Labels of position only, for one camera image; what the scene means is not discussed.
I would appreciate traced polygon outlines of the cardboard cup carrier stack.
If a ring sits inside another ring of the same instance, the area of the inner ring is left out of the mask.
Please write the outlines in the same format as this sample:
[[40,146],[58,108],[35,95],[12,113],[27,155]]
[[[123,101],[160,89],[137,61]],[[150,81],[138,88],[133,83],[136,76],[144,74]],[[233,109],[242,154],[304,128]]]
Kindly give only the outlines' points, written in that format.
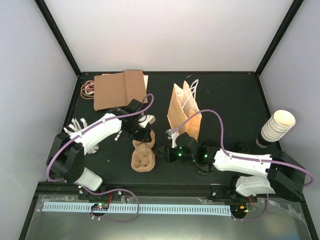
[[139,173],[150,172],[156,164],[156,157],[152,150],[155,145],[155,132],[150,132],[151,142],[132,141],[134,151],[131,156],[131,168]]

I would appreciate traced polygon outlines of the yellow paper takeout bag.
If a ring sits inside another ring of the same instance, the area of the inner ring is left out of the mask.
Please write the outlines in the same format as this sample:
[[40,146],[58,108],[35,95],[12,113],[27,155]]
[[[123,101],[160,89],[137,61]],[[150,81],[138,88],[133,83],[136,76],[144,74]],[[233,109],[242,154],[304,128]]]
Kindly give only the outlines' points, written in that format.
[[[182,88],[177,84],[173,85],[167,112],[167,119],[171,129],[177,129],[193,114],[200,111],[196,102],[198,83],[199,80],[196,79],[191,85],[184,81]],[[190,137],[193,137],[195,140],[197,140],[200,133],[201,120],[201,113],[195,115],[178,130],[178,133],[188,133]]]

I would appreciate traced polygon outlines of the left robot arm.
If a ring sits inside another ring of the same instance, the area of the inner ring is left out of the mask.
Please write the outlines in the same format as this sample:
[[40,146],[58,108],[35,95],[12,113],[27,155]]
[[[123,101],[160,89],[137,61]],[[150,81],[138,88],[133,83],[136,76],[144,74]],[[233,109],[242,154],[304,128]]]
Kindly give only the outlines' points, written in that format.
[[136,141],[152,141],[151,125],[156,118],[145,114],[148,106],[133,99],[126,107],[113,107],[99,120],[71,133],[59,133],[53,141],[46,165],[46,179],[67,182],[89,190],[97,200],[108,192],[103,179],[85,166],[85,155],[94,146],[114,134],[126,132]]

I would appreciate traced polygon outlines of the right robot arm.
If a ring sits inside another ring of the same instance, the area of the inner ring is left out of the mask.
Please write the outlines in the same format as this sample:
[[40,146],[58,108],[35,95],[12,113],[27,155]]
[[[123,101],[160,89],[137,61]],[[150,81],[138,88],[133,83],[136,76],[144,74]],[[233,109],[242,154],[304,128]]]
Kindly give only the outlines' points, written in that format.
[[168,138],[171,144],[154,151],[168,163],[182,161],[202,176],[214,171],[234,172],[227,189],[228,198],[234,202],[263,194],[277,195],[291,202],[304,198],[306,170],[283,151],[254,155],[244,143],[239,143],[238,151],[232,152],[211,141],[199,143],[187,133],[175,133]]

